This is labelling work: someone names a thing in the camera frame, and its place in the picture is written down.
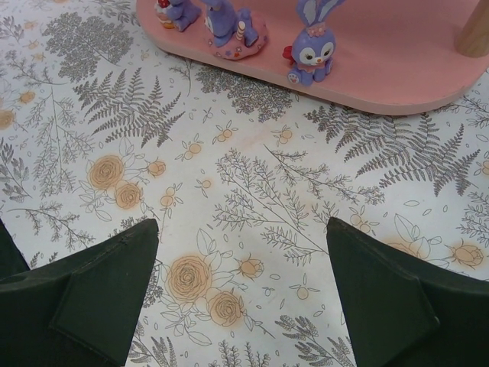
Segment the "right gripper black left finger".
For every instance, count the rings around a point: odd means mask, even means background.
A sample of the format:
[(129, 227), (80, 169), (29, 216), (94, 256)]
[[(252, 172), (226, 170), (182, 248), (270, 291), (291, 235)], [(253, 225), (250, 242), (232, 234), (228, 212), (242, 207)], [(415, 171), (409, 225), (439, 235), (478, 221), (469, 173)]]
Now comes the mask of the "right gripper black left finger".
[(151, 278), (158, 226), (145, 219), (31, 269), (1, 227), (1, 364), (123, 366)]

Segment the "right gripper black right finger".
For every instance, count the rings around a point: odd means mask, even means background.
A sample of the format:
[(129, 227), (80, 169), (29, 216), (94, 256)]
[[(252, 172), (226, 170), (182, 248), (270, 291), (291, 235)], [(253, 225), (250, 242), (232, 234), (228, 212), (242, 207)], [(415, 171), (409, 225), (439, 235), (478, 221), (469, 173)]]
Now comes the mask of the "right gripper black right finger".
[(335, 283), (359, 366), (486, 366), (488, 283), (327, 224)]

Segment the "purple bunny with red bow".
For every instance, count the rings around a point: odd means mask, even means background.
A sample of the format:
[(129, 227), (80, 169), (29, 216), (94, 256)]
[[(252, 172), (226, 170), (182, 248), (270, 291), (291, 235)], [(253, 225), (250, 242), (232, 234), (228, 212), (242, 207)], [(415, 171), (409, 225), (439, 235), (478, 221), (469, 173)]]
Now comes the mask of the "purple bunny with red bow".
[(336, 39), (325, 20), (342, 0), (300, 0), (296, 5), (304, 29), (291, 46), (283, 49), (283, 58), (288, 59), (292, 69), (287, 74), (291, 84), (310, 86), (321, 83), (331, 72)]

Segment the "purple bunny with strawberry cake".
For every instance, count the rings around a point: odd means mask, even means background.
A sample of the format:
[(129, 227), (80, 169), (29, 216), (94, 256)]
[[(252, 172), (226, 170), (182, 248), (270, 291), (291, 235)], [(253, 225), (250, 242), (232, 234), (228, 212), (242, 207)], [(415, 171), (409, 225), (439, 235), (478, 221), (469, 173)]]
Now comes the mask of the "purple bunny with strawberry cake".
[(190, 0), (157, 0), (154, 10), (166, 29), (184, 32), (201, 15), (202, 10)]

